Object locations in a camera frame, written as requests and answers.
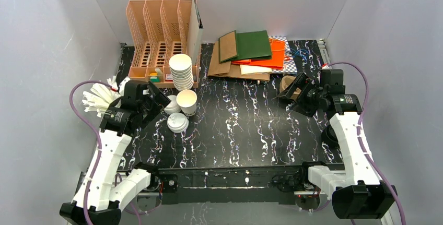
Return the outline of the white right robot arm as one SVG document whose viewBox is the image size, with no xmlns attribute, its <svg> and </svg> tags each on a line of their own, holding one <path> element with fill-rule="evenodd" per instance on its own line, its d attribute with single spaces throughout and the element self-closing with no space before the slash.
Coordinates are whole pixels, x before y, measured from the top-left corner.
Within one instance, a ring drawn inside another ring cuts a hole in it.
<svg viewBox="0 0 443 225">
<path fill-rule="evenodd" d="M 322 163 L 305 163 L 307 181 L 326 194 L 338 218 L 393 224 L 389 209 L 397 191 L 369 162 L 371 152 L 366 148 L 361 121 L 363 108 L 354 94 L 346 94 L 343 71 L 323 69 L 319 82 L 299 73 L 278 96 L 290 99 L 294 92 L 298 92 L 296 112 L 307 117 L 318 111 L 327 115 L 329 124 L 322 135 L 338 145 L 344 163 L 342 174 L 334 173 Z"/>
</svg>

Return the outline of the green paper bag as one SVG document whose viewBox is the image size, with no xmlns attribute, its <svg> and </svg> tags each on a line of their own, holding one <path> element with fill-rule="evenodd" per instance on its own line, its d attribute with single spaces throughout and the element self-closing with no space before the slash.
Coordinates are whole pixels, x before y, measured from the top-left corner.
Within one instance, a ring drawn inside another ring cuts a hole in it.
<svg viewBox="0 0 443 225">
<path fill-rule="evenodd" d="M 219 62 L 270 60 L 272 56 L 266 30 L 237 33 L 232 31 L 218 39 Z"/>
</svg>

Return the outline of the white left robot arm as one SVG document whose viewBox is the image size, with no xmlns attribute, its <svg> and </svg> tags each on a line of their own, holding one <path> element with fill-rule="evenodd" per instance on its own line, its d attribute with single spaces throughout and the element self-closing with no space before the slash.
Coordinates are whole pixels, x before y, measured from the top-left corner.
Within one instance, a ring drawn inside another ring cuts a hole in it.
<svg viewBox="0 0 443 225">
<path fill-rule="evenodd" d="M 130 80 L 123 95 L 112 101 L 98 128 L 70 102 L 74 113 L 97 138 L 88 171 L 73 199 L 63 203 L 59 214 L 70 224 L 119 224 L 123 210 L 149 188 L 161 191 L 158 167 L 138 163 L 120 183 L 115 182 L 121 158 L 136 131 L 146 127 L 170 103 L 151 81 Z"/>
</svg>

